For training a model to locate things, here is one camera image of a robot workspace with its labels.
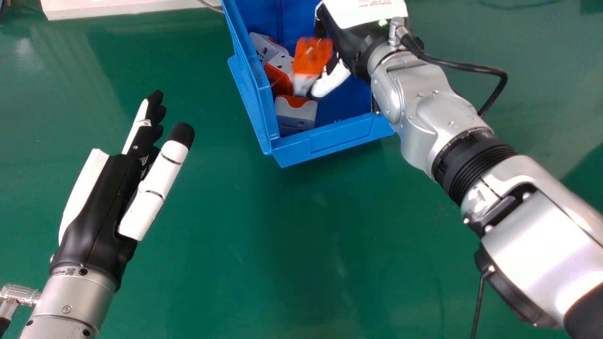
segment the robotic arm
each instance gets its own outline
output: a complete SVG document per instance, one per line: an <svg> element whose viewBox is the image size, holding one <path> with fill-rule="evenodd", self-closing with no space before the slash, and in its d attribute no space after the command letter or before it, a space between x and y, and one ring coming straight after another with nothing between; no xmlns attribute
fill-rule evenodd
<svg viewBox="0 0 603 339"><path fill-rule="evenodd" d="M506 74L425 54L403 0L324 0L315 27L333 39L337 66L327 66L312 94L327 94L346 74L370 83L402 156L461 208L481 239L482 279L518 318L573 339L603 338L603 217L482 120ZM440 66L471 66L501 83L478 113Z"/></svg>
<svg viewBox="0 0 603 339"><path fill-rule="evenodd" d="M0 337L20 305L33 307L21 339L95 338L127 263L163 205L193 143L177 124L161 149L166 109L158 90L136 115L122 154L90 153L65 207L42 292L8 284L0 291Z"/></svg>

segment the blue plastic bin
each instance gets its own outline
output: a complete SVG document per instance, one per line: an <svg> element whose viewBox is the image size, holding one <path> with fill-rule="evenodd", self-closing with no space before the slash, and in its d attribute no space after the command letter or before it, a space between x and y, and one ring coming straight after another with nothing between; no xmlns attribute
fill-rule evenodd
<svg viewBox="0 0 603 339"><path fill-rule="evenodd" d="M314 34L318 0L223 0L235 55L228 60L264 154L281 167L392 135L383 116L371 112L370 87L350 77L318 103L316 128L281 138L270 84L249 32L271 36L289 52Z"/></svg>

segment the green floor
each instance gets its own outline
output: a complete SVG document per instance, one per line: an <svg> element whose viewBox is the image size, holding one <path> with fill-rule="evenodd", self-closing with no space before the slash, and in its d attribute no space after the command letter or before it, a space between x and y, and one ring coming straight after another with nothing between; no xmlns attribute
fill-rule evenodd
<svg viewBox="0 0 603 339"><path fill-rule="evenodd" d="M0 284L43 287L90 149L118 153L159 88L165 125L187 121L197 140L101 338L469 337L478 241L397 138L281 169L257 144L219 14L48 22L14 2L0 16ZM428 52L509 72L487 122L603 210L603 2L526 3L409 9ZM450 81L476 105L495 82ZM517 337L567 335L520 323L488 289L478 338Z"/></svg>

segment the black forearm section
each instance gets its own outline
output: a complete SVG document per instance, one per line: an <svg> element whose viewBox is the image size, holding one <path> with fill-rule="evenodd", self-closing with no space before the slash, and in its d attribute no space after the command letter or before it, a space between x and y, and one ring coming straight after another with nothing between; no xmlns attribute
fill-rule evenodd
<svg viewBox="0 0 603 339"><path fill-rule="evenodd" d="M94 268L111 277L116 290L137 242L117 233L117 226L140 183L140 160L110 157L80 214L69 225L53 256L50 272L64 265Z"/></svg>

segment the black ribbed joint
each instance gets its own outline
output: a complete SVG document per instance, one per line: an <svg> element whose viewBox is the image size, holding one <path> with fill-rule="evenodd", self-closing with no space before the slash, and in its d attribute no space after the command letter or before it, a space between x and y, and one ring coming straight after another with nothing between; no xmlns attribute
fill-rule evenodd
<svg viewBox="0 0 603 339"><path fill-rule="evenodd" d="M463 197L484 173L515 151L488 130L474 131L453 142L436 157L432 173L446 194L461 205Z"/></svg>

